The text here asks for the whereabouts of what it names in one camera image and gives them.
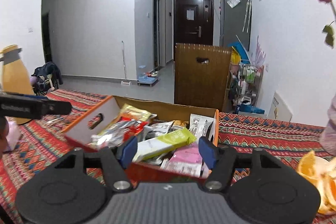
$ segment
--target paper notice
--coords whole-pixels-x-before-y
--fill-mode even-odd
[[[187,20],[194,20],[194,10],[187,10]]]

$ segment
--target metal screw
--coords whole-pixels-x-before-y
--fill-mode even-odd
[[[119,180],[113,184],[113,187],[117,190],[125,190],[128,189],[130,186],[131,184],[126,180]]]
[[[205,187],[208,188],[209,190],[218,190],[222,188],[222,184],[219,181],[211,180],[205,184]]]

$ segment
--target leaf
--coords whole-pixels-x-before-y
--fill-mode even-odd
[[[325,43],[329,45],[331,48],[334,48],[334,41],[335,41],[334,36],[328,33],[325,38]]]
[[[325,25],[324,29],[322,32],[325,32],[327,34],[330,34],[330,35],[334,35],[335,32],[334,32],[334,28],[330,25]]]

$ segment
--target orange box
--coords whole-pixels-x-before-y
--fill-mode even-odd
[[[105,100],[69,125],[64,131],[66,140],[73,147],[81,147],[87,152],[95,152],[96,150],[87,146],[87,144],[91,142],[91,135],[96,135],[105,129],[108,124],[118,116],[119,111],[124,104],[129,104],[155,113],[157,114],[156,119],[162,121],[189,121],[190,114],[213,117],[214,122],[211,126],[209,140],[217,146],[219,123],[217,109],[144,101],[119,96],[108,96]],[[95,128],[90,129],[88,123],[96,116],[102,117],[102,121]],[[193,179],[202,181],[209,175],[209,172],[207,166],[204,165],[202,178],[193,177]],[[171,181],[176,176],[186,179],[188,178],[187,175],[168,172],[160,169],[159,166],[150,165],[144,162],[132,163],[126,170],[126,173],[129,179],[134,181]]]

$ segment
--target pink snack package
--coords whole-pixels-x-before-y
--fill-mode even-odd
[[[169,160],[171,162],[187,162],[191,164],[201,164],[202,157],[198,151],[198,144],[196,142],[180,147],[175,150],[174,155]]]

